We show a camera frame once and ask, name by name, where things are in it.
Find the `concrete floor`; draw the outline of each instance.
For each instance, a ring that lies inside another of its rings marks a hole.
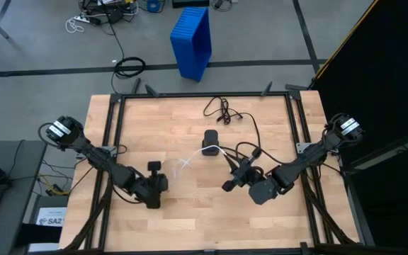
[[[6,1],[0,0],[0,12]],[[322,64],[372,0],[298,2]],[[182,9],[170,5],[163,13],[140,10],[132,23],[115,25],[126,56],[141,57],[147,64],[176,63],[169,34]],[[211,62],[310,59],[293,0],[240,0],[231,11],[209,12]],[[11,36],[0,36],[0,71],[112,67],[121,57],[113,36],[87,24],[80,24],[84,33],[65,31],[65,21],[77,14],[73,0],[10,2],[0,22]],[[311,64],[295,64],[208,68],[199,83],[181,78],[177,69],[147,71],[140,78],[160,92],[261,91],[270,81],[272,90],[282,91],[285,84],[307,86],[313,76]],[[110,77],[110,72],[0,77],[0,140],[37,140],[38,126],[61,115],[84,122],[90,96],[112,92]],[[115,81],[119,91],[130,91],[132,83]],[[63,166],[75,162],[74,153],[56,149],[48,149],[45,160]],[[71,170],[58,170],[73,176]],[[41,172],[51,170],[43,166]]]

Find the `blue plastic bin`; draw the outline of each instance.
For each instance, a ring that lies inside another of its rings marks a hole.
[[[200,81],[212,55],[209,10],[185,8],[171,32],[171,44],[181,76]]]

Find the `black backdrop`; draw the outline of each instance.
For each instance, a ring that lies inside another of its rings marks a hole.
[[[375,4],[312,89],[327,120],[348,113],[366,131],[357,147],[341,150],[344,166],[408,141],[408,1]]]
[[[352,180],[375,245],[408,249],[408,150]]]

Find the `butcher block table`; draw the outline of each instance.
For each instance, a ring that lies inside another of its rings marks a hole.
[[[308,129],[313,142],[321,139],[326,119],[317,91],[301,92]],[[84,133],[95,146],[100,146],[105,130],[110,95],[91,97]],[[220,113],[210,117],[203,109],[211,98],[129,98],[125,102],[120,144],[128,151],[118,155],[118,163],[133,166],[145,176],[147,162],[163,162],[161,172],[169,179],[169,190],[162,193],[160,209],[147,209],[145,204],[126,203],[113,194],[105,251],[179,251],[209,249],[271,249],[299,247],[300,242],[312,246],[309,221],[301,181],[285,195],[263,205],[256,205],[248,194],[248,186],[235,187],[227,193],[221,186],[232,179],[229,166],[220,153],[205,157],[196,153],[191,166],[182,170],[180,159],[189,159],[201,148],[206,130],[217,130],[220,145],[235,148],[238,142],[257,143],[251,118],[232,119],[229,125],[216,122]],[[261,134],[262,148],[283,162],[296,158],[288,112],[283,96],[226,97],[230,108],[251,113]],[[220,107],[215,100],[208,113]],[[109,141],[115,135],[118,106],[113,114]],[[297,108],[294,108],[300,140],[303,141]],[[251,154],[252,147],[241,145],[241,152]],[[339,168],[334,157],[326,164]],[[265,155],[254,162],[264,171],[277,163]],[[89,169],[80,163],[74,184]],[[89,216],[97,171],[74,189],[69,198],[60,246],[68,245]],[[322,166],[322,190],[329,214],[347,235],[358,241],[354,218],[341,176]],[[321,240],[322,221],[316,212]],[[101,217],[94,229],[93,245],[98,246]]]

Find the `label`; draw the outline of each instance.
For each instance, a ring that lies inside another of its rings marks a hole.
[[[67,208],[41,208],[35,223],[42,226],[62,227]],[[55,251],[59,249],[59,244],[31,244],[29,252],[34,251]]]
[[[355,122],[355,120],[353,118],[350,118],[343,125],[341,125],[341,129],[345,130],[348,126],[352,125],[352,123],[354,123],[354,122]]]
[[[354,122],[352,125],[350,125],[348,128],[346,128],[342,134],[346,135],[347,133],[349,133],[350,131],[356,129],[359,126],[358,122]]]
[[[70,134],[70,130],[67,128],[67,127],[65,127],[63,124],[61,124],[61,122],[59,122],[59,121],[55,121],[55,126],[57,126],[60,130],[62,130],[62,132],[64,132],[64,133],[66,133],[66,134]]]
[[[55,128],[54,125],[51,125],[48,129],[53,131],[58,137],[62,137],[64,135],[64,133]]]

